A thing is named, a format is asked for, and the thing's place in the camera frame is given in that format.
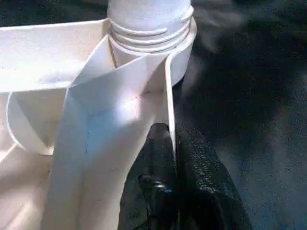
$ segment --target white plastic part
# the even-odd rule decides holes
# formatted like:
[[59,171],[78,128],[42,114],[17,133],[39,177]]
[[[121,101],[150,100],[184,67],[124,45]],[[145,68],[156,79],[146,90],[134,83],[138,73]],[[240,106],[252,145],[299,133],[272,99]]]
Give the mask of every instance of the white plastic part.
[[180,44],[192,14],[190,0],[110,0],[108,7],[114,40],[144,53],[170,51]]
[[[175,148],[171,78],[185,72],[194,21],[190,31],[169,57],[131,52],[128,58],[110,37],[94,49],[88,63],[100,62],[106,71],[89,72],[89,80],[81,72],[67,90],[41,229],[117,229],[125,179],[150,126],[167,123]],[[113,70],[99,59],[108,57],[101,49],[107,44],[114,53]]]
[[0,27],[0,92],[67,88],[108,26],[104,19]]
[[[104,27],[108,28],[108,20],[104,21]],[[193,43],[195,35],[196,25],[194,20],[192,20],[188,35],[176,49],[176,52],[178,52],[182,47],[189,46],[189,48],[179,51],[180,58],[177,58],[173,64],[176,67],[173,68],[174,70],[171,75],[172,85],[176,84],[184,76],[191,51],[190,44]],[[81,83],[81,79],[82,81],[87,81],[107,70],[114,69],[115,66],[120,67],[144,55],[151,57],[148,59],[147,65],[154,67],[171,53],[170,51],[156,54],[134,52],[119,45],[112,37],[109,38],[108,43],[104,43],[102,39],[98,44],[101,44],[101,46],[98,45],[96,48],[101,49],[100,53],[104,54],[103,58],[93,58],[92,55],[95,52],[92,52],[87,60],[84,61],[84,67],[78,67],[82,69],[81,75],[85,74],[86,77],[76,79],[74,84]],[[104,64],[98,65],[97,62],[101,61]],[[150,82],[151,88],[154,87],[152,84],[159,82],[155,78],[159,78],[163,74],[164,70],[162,71],[162,68],[156,70],[155,77]],[[43,78],[37,74],[34,78],[36,79],[35,84],[31,84],[32,82],[30,82],[28,85],[30,87],[36,86],[38,89],[29,90],[26,85],[21,85],[15,88],[15,92],[9,96],[6,111],[8,130],[14,142],[24,150],[40,154],[53,153],[53,144],[57,133],[57,124],[60,121],[64,95],[66,87],[70,83],[67,80],[52,83],[54,78]],[[135,78],[135,81],[141,80],[140,77]]]
[[[172,85],[186,71],[197,30],[192,18],[185,23],[176,48],[153,53],[106,35],[108,20],[0,29],[0,99],[13,91],[0,113],[8,128],[0,134],[12,144],[0,142],[0,188],[9,191],[0,196],[2,228],[117,229],[125,178],[150,126],[167,123],[176,147]],[[38,74],[33,66],[42,67]],[[57,130],[54,156],[33,154],[51,154]],[[11,188],[22,182],[29,190],[15,196]]]

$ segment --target white plastic container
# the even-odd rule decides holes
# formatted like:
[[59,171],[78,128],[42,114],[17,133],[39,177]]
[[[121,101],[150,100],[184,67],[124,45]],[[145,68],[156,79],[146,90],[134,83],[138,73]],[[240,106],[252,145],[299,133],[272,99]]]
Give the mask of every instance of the white plastic container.
[[[125,178],[150,126],[167,123],[175,148],[172,85],[186,71],[197,31],[188,20],[182,41],[153,53],[122,46],[108,19],[0,29],[0,99],[8,98],[0,115],[11,143],[3,145],[0,187],[29,189],[2,196],[8,211],[0,226],[117,229]],[[42,68],[31,76],[34,67]],[[21,179],[11,182],[15,175]]]

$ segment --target dark background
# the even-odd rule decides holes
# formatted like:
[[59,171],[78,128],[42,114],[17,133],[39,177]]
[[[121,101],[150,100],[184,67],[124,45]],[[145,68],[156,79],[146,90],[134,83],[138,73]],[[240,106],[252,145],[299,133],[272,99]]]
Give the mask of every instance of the dark background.
[[[213,144],[256,230],[307,229],[306,3],[192,4],[199,34],[174,88],[176,116]],[[2,0],[0,26],[96,20],[106,9],[106,0]]]

